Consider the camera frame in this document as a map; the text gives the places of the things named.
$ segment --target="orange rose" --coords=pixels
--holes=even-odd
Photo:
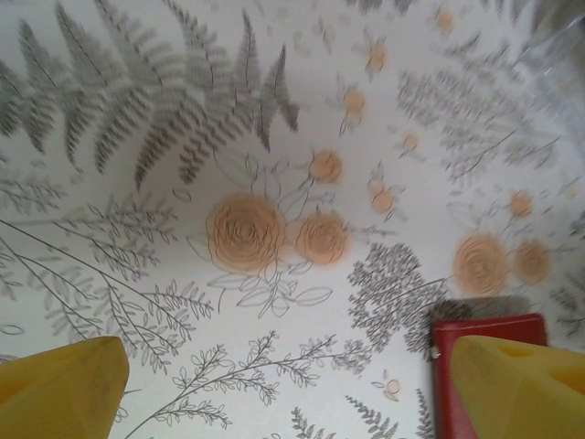
[[[525,190],[516,192],[510,199],[510,210],[515,218],[524,218],[532,213],[532,198]]]
[[[468,295],[501,294],[507,274],[505,247],[493,235],[476,233],[463,241],[455,253],[453,275]]]
[[[548,249],[539,241],[524,242],[514,252],[514,274],[526,284],[538,284],[550,274]]]
[[[207,217],[209,252],[229,269],[258,272],[276,261],[285,240],[284,216],[265,198],[239,193]]]
[[[343,164],[335,151],[321,151],[314,155],[309,175],[322,183],[337,183]]]
[[[319,265],[337,262],[346,253],[349,232],[335,214],[316,212],[307,217],[300,228],[289,228],[289,239],[306,259]]]

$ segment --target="yellow plastic piece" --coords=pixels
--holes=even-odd
[[[0,364],[0,437],[105,439],[128,373],[117,337]]]
[[[585,438],[585,355],[467,336],[451,374],[480,439]]]

